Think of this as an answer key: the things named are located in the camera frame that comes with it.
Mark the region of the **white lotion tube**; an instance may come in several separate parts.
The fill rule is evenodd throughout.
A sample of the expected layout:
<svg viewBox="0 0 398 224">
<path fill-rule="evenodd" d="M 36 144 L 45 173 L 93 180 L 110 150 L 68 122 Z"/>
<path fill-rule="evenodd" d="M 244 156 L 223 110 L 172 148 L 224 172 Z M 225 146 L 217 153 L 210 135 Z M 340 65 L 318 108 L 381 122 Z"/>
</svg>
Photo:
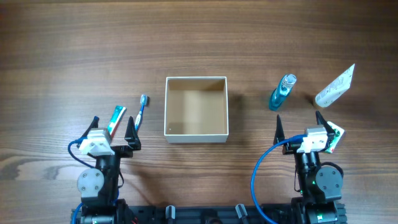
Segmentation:
<svg viewBox="0 0 398 224">
<path fill-rule="evenodd" d="M 334 79 L 315 97 L 315 106 L 326 108 L 334 103 L 344 92 L 350 89 L 355 64 Z"/>
</svg>

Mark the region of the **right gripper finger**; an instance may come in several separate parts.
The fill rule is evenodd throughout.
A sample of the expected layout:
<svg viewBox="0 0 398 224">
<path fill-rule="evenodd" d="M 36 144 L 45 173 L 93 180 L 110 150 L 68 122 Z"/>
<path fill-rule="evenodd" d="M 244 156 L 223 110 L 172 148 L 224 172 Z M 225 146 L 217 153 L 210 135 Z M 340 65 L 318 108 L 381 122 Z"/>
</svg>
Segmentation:
<svg viewBox="0 0 398 224">
<path fill-rule="evenodd" d="M 335 130 L 327 123 L 319 111 L 315 112 L 316 120 L 318 125 L 322 125 L 327 133 L 328 139 L 333 139 L 335 137 Z"/>
<path fill-rule="evenodd" d="M 274 135 L 274 145 L 277 143 L 280 143 L 285 140 L 285 135 L 284 135 L 284 130 L 282 126 L 282 120 L 280 115 L 277 115 L 276 118 L 276 130 L 275 130 L 275 135 Z"/>
</svg>

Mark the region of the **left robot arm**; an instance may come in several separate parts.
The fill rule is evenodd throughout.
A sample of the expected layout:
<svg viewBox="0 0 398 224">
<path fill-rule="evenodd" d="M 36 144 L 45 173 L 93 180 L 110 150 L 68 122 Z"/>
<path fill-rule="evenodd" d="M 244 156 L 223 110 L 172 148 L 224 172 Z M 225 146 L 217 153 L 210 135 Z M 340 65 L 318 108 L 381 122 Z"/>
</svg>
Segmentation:
<svg viewBox="0 0 398 224">
<path fill-rule="evenodd" d="M 71 157 L 88 167 L 77 180 L 81 203 L 70 223 L 138 223 L 126 201 L 119 198 L 121 159 L 132 158 L 134 151 L 141 150 L 134 118 L 129 117 L 124 137 L 127 144 L 122 146 L 112 146 L 111 134 L 99 128 L 98 122 L 99 117 L 94 117 L 84 134 L 68 145 Z"/>
</svg>

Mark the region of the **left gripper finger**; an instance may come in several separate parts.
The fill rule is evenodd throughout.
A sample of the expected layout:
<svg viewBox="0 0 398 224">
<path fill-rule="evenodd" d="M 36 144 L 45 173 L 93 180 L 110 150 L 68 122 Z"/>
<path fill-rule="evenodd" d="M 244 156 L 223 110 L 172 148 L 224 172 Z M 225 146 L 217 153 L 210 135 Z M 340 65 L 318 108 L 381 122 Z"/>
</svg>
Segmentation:
<svg viewBox="0 0 398 224">
<path fill-rule="evenodd" d="M 134 118 L 132 116 L 130 116 L 128 119 L 124 140 L 128 143 L 128 146 L 131 147 L 132 149 L 141 148 L 141 142 L 139 140 L 135 128 Z"/>
<path fill-rule="evenodd" d="M 81 138 L 85 138 L 87 137 L 88 133 L 91 131 L 91 129 L 93 128 L 98 128 L 98 123 L 99 123 L 99 117 L 95 116 L 91 122 L 91 124 L 89 125 L 89 127 L 87 128 L 87 130 L 83 133 L 83 135 L 81 136 Z"/>
</svg>

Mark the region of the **blue mouthwash bottle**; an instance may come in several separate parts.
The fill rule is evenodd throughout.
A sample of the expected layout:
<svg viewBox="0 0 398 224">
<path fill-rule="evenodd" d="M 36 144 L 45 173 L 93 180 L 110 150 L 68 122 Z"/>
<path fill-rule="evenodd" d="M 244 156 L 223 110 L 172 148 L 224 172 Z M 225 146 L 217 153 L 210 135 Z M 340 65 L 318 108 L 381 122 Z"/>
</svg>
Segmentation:
<svg viewBox="0 0 398 224">
<path fill-rule="evenodd" d="M 277 111 L 285 99 L 290 95 L 293 90 L 297 77 L 294 74 L 286 74 L 282 77 L 276 89 L 272 92 L 269 100 L 269 109 Z"/>
</svg>

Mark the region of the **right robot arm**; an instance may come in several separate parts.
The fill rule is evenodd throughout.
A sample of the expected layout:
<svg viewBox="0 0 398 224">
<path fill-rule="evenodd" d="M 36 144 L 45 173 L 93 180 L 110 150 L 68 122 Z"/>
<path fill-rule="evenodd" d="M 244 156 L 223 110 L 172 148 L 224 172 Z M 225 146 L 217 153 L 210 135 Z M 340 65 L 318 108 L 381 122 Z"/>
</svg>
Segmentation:
<svg viewBox="0 0 398 224">
<path fill-rule="evenodd" d="M 332 162 L 321 162 L 319 153 L 332 153 L 344 135 L 344 129 L 326 121 L 315 112 L 317 125 L 305 128 L 303 140 L 283 144 L 282 153 L 295 159 L 295 183 L 300 193 L 289 204 L 275 204 L 262 209 L 276 223 L 347 222 L 346 209 L 338 201 L 342 198 L 343 169 Z"/>
</svg>

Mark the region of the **green soap box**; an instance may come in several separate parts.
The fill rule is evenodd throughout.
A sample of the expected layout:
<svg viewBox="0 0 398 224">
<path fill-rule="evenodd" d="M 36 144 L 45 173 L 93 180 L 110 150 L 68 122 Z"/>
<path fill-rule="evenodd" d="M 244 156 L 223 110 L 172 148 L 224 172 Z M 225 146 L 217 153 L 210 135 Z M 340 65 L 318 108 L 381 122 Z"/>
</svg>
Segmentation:
<svg viewBox="0 0 398 224">
<path fill-rule="evenodd" d="M 332 139 L 331 143 L 329 143 L 329 146 L 325 149 L 326 153 L 332 154 L 336 147 L 338 146 L 338 143 L 340 142 L 341 138 L 345 135 L 345 130 L 335 123 L 332 123 L 331 121 L 327 121 L 327 123 L 331 126 L 331 128 L 335 131 L 335 136 Z"/>
</svg>

